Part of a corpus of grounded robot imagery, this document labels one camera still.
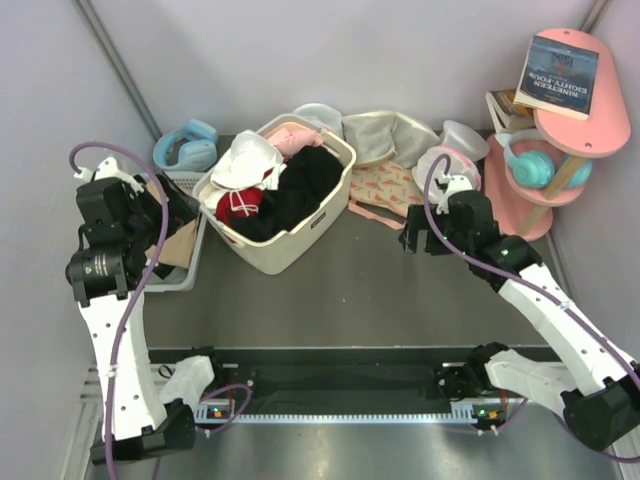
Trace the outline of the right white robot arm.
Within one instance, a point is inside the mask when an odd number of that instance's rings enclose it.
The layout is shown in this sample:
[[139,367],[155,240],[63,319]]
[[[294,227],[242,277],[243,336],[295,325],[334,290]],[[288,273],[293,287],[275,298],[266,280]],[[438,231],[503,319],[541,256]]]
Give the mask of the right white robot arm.
[[474,348],[460,367],[436,373],[451,400],[516,393],[564,421],[587,448],[603,452],[639,426],[639,364],[613,346],[555,281],[523,238],[501,233],[490,200],[478,191],[453,194],[444,208],[413,204],[399,241],[415,253],[455,254],[543,337],[558,368],[498,342]]

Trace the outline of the white pink-trimmed mesh laundry bag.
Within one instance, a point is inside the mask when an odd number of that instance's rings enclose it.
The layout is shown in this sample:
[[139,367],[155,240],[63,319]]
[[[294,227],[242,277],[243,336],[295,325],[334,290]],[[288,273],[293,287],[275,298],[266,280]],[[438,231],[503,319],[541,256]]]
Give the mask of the white pink-trimmed mesh laundry bag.
[[[427,174],[437,158],[443,154],[446,154],[450,158],[450,165],[447,165],[445,160],[439,162],[434,170],[428,190],[425,190]],[[445,173],[464,176],[469,180],[475,190],[481,189],[481,175],[474,162],[450,147],[431,147],[418,159],[417,164],[411,169],[414,182],[420,192],[428,197],[430,204],[437,204],[444,194],[444,191],[437,185],[437,180]]]

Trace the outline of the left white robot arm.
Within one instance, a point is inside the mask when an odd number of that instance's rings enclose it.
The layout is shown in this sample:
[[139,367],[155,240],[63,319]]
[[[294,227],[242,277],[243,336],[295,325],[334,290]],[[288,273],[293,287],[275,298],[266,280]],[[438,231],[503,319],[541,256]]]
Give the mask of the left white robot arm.
[[157,387],[144,333],[142,280],[159,236],[171,236],[189,212],[187,197],[169,180],[157,198],[127,174],[93,176],[76,191],[83,223],[65,276],[94,349],[103,396],[103,433],[90,450],[95,465],[159,458],[195,444],[200,397],[216,396],[227,374],[213,350],[179,360]]

